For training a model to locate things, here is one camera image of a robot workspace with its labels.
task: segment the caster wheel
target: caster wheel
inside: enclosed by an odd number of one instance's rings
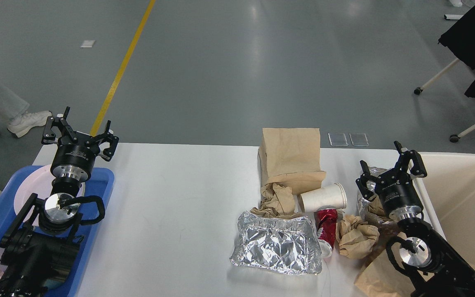
[[[456,143],[457,141],[459,141],[459,139],[460,139],[460,137],[458,137],[457,134],[450,135],[450,142]]]

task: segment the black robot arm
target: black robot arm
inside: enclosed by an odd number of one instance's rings
[[[383,205],[386,215],[397,221],[407,238],[392,238],[386,252],[394,268],[408,276],[415,287],[412,297],[458,296],[475,297],[475,270],[437,233],[430,224],[418,218],[423,204],[413,186],[412,177],[426,177],[421,155],[408,151],[397,141],[399,153],[394,168],[374,177],[363,160],[362,175],[356,180],[360,193],[369,199],[375,194]],[[410,161],[413,163],[409,173]],[[368,189],[367,182],[375,182],[375,193]],[[402,267],[392,252],[392,245],[400,244]],[[424,280],[421,273],[434,273]]]
[[[100,156],[106,161],[110,161],[118,144],[118,137],[113,135],[111,131],[111,121],[108,120],[106,124],[106,129],[102,134],[92,137],[85,133],[74,131],[71,126],[67,123],[67,117],[70,107],[66,107],[66,111],[61,117],[48,117],[47,123],[45,124],[45,129],[43,130],[42,144],[52,144],[58,143],[58,146],[63,145],[77,145],[83,146],[95,156]],[[56,134],[52,130],[53,127],[60,130],[60,137],[56,141]],[[109,147],[105,148],[103,151],[100,149],[102,143],[109,143]]]

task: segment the gray floor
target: gray floor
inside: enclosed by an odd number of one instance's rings
[[[88,132],[149,0],[0,2],[0,82]],[[447,0],[157,0],[107,118],[121,141],[259,145],[262,127],[364,132],[372,149],[475,153],[475,75],[437,39]],[[80,49],[94,39],[92,49]],[[41,147],[0,135],[0,188]]]

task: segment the aluminum foil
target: aluminum foil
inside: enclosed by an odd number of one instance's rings
[[[322,272],[322,252],[308,217],[285,220],[244,212],[237,221],[239,240],[232,264],[284,274]]]
[[[370,167],[369,168],[369,172],[371,175],[377,177],[379,175],[381,175],[382,173],[385,173],[386,171],[388,171],[388,169],[384,169],[384,168],[378,168],[378,167]],[[372,182],[372,181],[368,181],[366,183],[366,186],[368,187],[368,190],[370,190],[371,192],[375,192],[375,183]],[[362,195],[360,194],[360,192],[358,192],[358,199],[357,199],[357,211],[358,211],[358,215],[362,218],[362,220],[366,220],[366,210],[367,210],[367,205],[370,203],[370,201],[368,199],[365,199],[364,197],[362,197]]]

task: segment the tabletop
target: tabletop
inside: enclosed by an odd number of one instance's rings
[[[34,165],[50,164],[55,150],[43,146]],[[356,214],[359,161],[389,168],[397,158],[395,150],[322,148],[322,186],[341,183],[345,212]],[[119,143],[113,160],[97,158],[95,167],[111,169],[115,184],[78,296],[364,296],[353,285],[362,261],[336,249],[318,275],[230,263],[238,216],[261,199],[258,147]]]

